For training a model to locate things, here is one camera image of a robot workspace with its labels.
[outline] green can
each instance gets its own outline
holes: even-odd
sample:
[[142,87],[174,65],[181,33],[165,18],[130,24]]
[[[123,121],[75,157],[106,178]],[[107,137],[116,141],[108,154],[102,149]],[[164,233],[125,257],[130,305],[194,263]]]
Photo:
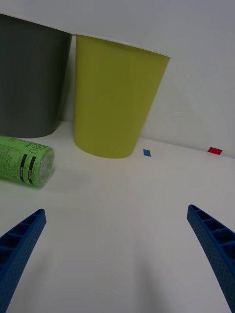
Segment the green can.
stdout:
[[51,177],[51,147],[0,135],[0,177],[42,187]]

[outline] blue tape marker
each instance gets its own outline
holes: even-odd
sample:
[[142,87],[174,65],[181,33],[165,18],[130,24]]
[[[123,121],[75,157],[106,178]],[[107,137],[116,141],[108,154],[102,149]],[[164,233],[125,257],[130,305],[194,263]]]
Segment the blue tape marker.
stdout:
[[150,150],[144,149],[143,150],[143,155],[146,156],[146,157],[150,157],[151,156]]

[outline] plastic cup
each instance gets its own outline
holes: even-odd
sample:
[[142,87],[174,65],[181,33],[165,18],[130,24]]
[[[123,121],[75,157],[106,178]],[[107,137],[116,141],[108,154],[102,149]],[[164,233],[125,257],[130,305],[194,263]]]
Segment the plastic cup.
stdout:
[[169,57],[83,35],[76,36],[76,145],[92,155],[131,155]]

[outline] wastebasket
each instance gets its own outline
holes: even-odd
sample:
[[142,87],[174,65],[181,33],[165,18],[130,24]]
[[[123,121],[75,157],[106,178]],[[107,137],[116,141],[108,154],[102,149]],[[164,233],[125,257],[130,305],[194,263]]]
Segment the wastebasket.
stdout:
[[76,36],[76,145],[95,156],[129,156],[169,57],[108,40]]
[[0,134],[54,132],[72,35],[0,14]]

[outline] white wall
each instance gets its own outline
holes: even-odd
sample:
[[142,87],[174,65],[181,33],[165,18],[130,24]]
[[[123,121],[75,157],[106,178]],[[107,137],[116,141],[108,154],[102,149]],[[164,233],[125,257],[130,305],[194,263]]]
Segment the white wall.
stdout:
[[[71,33],[170,55],[142,136],[201,150],[214,146],[235,157],[235,2],[2,0],[0,9]],[[73,43],[66,120],[73,119],[74,49]]]

